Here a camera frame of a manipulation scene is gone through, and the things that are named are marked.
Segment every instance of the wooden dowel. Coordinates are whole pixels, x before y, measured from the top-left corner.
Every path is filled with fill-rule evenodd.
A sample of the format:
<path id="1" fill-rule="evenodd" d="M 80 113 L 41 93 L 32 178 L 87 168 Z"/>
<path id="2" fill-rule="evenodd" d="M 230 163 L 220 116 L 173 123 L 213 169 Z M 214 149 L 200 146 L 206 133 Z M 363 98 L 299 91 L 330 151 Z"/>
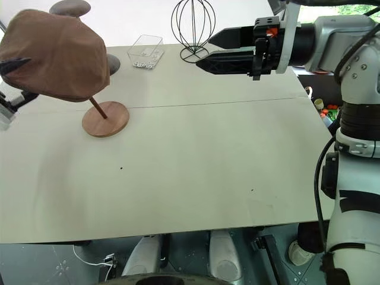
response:
<path id="1" fill-rule="evenodd" d="M 99 104 L 95 101 L 94 98 L 90 98 L 89 99 L 90 102 L 94 105 L 94 107 L 96 108 L 96 110 L 101 114 L 101 116 L 103 117 L 103 119 L 107 119 L 107 115 L 104 113 L 104 111 L 101 109 L 101 107 L 99 106 Z"/>

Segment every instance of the white cable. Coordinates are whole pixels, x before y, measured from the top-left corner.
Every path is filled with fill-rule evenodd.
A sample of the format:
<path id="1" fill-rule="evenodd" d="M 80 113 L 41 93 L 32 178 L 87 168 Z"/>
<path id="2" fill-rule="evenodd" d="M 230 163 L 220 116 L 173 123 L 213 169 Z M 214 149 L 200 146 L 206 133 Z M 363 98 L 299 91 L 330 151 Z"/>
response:
<path id="1" fill-rule="evenodd" d="M 110 266 L 110 267 L 109 267 L 109 269 L 108 269 L 108 271 L 107 271 L 107 274 L 106 274 L 106 278 L 105 278 L 104 282 L 106 282 L 106 281 L 107 281 L 107 279 L 108 279 L 108 274 L 110 273 L 111 269 L 112 269 L 112 266 Z"/>
<path id="2" fill-rule="evenodd" d="M 104 263 L 104 262 L 101 262 L 101 263 L 90 263 L 90 262 L 84 261 L 84 260 L 81 259 L 81 258 L 77 255 L 77 253 L 75 252 L 74 245 L 72 245 L 72 251 L 73 251 L 74 255 L 75 255 L 80 261 L 82 261 L 83 263 L 86 263 L 86 264 L 88 264 L 88 265 L 92 265 L 92 266 L 105 265 L 105 266 L 109 266 L 110 268 L 112 268 L 112 264 L 108 264 L 108 263 Z"/>

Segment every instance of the table surface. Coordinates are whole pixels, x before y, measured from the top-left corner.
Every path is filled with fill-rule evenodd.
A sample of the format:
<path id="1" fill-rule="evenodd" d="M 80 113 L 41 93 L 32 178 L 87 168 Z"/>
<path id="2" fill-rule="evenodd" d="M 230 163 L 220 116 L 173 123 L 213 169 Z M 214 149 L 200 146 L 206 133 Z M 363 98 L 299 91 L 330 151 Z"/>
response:
<path id="1" fill-rule="evenodd" d="M 46 96 L 0 133 L 0 242 L 316 220 L 314 168 L 330 135 L 294 73 L 216 76 L 164 48 L 151 71 L 109 48 L 121 68 L 96 99 L 128 107 L 119 134 L 87 135 L 88 102 Z"/>

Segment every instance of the round wooden base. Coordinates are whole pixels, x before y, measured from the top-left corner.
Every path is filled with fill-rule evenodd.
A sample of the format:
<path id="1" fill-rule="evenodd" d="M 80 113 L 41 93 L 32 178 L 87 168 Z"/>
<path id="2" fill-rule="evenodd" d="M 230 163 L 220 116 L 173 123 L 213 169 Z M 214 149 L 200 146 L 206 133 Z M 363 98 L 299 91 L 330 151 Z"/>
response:
<path id="1" fill-rule="evenodd" d="M 95 107 L 88 110 L 82 119 L 82 127 L 88 134 L 109 137 L 124 129 L 129 121 L 129 112 L 123 104 L 108 101 L 99 106 L 108 118 L 103 119 Z"/>

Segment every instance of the black cable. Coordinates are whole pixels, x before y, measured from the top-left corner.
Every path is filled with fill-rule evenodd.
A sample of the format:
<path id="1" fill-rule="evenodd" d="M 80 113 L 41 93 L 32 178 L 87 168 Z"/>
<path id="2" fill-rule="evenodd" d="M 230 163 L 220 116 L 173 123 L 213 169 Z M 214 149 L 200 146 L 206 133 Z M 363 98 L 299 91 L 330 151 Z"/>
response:
<path id="1" fill-rule="evenodd" d="M 323 225 L 323 214 L 322 214 L 322 207 L 321 207 L 321 200 L 319 199 L 319 173 L 321 171 L 321 166 L 323 159 L 325 158 L 328 149 L 331 147 L 331 145 L 335 141 L 335 136 L 333 136 L 325 145 L 323 148 L 321 155 L 319 156 L 319 159 L 316 163 L 315 172 L 314 172 L 314 199 L 315 199 L 315 208 L 316 208 L 316 214 L 318 216 L 318 225 L 319 225 L 319 231 L 321 232 L 321 239 L 323 244 L 323 249 L 326 252 L 326 235 L 325 235 L 325 228 Z"/>
<path id="2" fill-rule="evenodd" d="M 354 4 L 380 6 L 380 0 L 290 0 L 290 2 L 304 6 L 341 6 Z"/>
<path id="3" fill-rule="evenodd" d="M 377 24 L 371 31 L 365 34 L 351 49 L 342 57 L 339 64 L 334 71 L 334 79 L 340 85 L 341 78 L 340 72 L 347 61 L 357 52 L 357 50 L 364 45 L 371 37 L 373 37 L 378 31 L 380 31 L 380 24 Z"/>
<path id="4" fill-rule="evenodd" d="M 371 16 L 371 15 L 376 14 L 379 11 L 380 11 L 380 7 L 376 7 L 375 9 L 369 10 L 368 12 L 364 13 L 363 15 L 365 15 L 365 16 Z"/>

